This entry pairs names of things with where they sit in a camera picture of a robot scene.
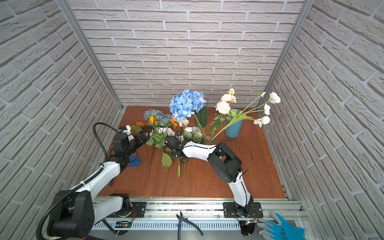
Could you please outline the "blue hydrangea flower stem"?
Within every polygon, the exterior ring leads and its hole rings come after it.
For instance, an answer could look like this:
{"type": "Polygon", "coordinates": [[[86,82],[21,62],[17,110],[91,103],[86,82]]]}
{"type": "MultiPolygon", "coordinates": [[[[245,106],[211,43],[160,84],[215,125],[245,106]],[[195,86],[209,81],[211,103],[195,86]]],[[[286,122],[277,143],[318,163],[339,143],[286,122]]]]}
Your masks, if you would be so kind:
{"type": "Polygon", "coordinates": [[[170,112],[175,122],[183,129],[188,128],[189,118],[195,119],[195,127],[204,138],[208,135],[205,128],[208,125],[207,101],[203,92],[184,90],[172,98],[170,112]]]}

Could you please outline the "peach rose flower stem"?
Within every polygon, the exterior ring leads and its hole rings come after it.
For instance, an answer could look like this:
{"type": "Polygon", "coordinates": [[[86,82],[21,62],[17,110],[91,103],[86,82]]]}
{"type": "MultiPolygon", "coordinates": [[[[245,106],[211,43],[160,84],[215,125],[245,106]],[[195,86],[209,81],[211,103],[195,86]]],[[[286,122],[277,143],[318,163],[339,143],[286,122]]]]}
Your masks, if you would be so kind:
{"type": "Polygon", "coordinates": [[[235,92],[233,88],[229,89],[216,104],[215,110],[218,114],[215,115],[214,121],[211,123],[210,132],[212,135],[214,135],[215,131],[218,130],[223,122],[230,116],[232,105],[237,102],[235,92]]]}

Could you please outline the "white ranunculus flower stem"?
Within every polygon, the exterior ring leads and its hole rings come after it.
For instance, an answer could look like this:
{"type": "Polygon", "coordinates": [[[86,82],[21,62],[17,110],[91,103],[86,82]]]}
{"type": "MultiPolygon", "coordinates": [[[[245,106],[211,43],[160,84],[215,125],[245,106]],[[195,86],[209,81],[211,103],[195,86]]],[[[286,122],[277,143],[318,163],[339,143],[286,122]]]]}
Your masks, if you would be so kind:
{"type": "Polygon", "coordinates": [[[259,95],[253,100],[250,104],[248,104],[243,110],[240,110],[240,113],[237,114],[235,112],[232,105],[231,109],[231,115],[233,119],[228,122],[229,118],[227,118],[222,126],[215,131],[213,135],[213,140],[216,139],[222,132],[225,131],[225,129],[229,126],[231,126],[233,123],[236,123],[241,120],[250,120],[254,123],[254,125],[259,126],[260,128],[264,125],[267,125],[270,123],[270,114],[271,114],[271,105],[276,105],[281,102],[280,96],[275,93],[271,92],[268,95],[268,99],[266,100],[265,103],[263,103],[259,107],[252,108],[252,105],[257,101],[260,100],[262,97],[266,95],[265,92],[259,93],[259,95]]]}

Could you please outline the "clear glass vase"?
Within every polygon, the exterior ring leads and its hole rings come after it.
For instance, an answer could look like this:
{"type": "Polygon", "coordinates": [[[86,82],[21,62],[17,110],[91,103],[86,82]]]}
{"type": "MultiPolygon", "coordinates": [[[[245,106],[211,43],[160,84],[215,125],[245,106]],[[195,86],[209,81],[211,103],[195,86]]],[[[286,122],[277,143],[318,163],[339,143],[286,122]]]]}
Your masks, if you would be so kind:
{"type": "Polygon", "coordinates": [[[214,140],[213,140],[213,134],[212,133],[206,133],[203,137],[203,144],[204,145],[213,145],[214,140]]]}

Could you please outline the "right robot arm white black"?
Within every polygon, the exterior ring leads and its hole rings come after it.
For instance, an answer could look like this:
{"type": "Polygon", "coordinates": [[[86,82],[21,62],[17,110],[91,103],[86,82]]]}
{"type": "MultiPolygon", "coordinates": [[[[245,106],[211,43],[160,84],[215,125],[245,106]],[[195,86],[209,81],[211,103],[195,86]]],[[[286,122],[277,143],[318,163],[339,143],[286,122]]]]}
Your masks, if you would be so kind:
{"type": "Polygon", "coordinates": [[[170,136],[165,144],[176,157],[208,162],[218,177],[229,184],[238,212],[244,215],[250,212],[254,200],[243,179],[242,161],[225,143],[203,145],[187,140],[181,142],[170,136]]]}

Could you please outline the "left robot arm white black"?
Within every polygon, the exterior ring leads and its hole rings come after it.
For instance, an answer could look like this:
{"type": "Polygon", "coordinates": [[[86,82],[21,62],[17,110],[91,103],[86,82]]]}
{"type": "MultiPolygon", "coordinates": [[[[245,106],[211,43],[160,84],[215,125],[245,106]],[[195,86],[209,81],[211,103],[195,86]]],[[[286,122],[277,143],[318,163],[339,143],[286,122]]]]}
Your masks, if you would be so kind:
{"type": "Polygon", "coordinates": [[[128,216],[133,212],[128,194],[113,194],[101,202],[94,203],[99,192],[130,163],[130,156],[149,140],[149,131],[138,135],[120,130],[117,138],[117,153],[100,164],[99,169],[70,190],[59,191],[52,206],[43,215],[36,232],[44,239],[43,226],[47,223],[47,235],[59,240],[85,238],[94,224],[112,214],[128,216]]]}

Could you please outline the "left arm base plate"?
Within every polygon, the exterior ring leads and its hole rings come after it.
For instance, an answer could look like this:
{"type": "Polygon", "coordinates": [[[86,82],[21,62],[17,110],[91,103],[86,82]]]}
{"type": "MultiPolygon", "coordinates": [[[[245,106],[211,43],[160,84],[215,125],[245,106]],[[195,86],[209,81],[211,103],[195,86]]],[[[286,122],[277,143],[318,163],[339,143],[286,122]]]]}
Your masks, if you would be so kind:
{"type": "Polygon", "coordinates": [[[108,218],[144,218],[146,212],[146,202],[130,202],[131,206],[113,213],[108,218]]]}

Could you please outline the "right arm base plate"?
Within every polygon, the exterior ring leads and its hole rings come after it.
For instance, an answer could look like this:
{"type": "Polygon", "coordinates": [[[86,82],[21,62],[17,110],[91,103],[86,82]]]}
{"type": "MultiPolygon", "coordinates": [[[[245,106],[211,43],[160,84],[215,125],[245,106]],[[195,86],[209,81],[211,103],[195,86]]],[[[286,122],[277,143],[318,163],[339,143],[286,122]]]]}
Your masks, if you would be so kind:
{"type": "Polygon", "coordinates": [[[246,207],[242,207],[235,202],[224,202],[225,218],[252,218],[258,219],[264,216],[259,202],[250,202],[246,207]]]}

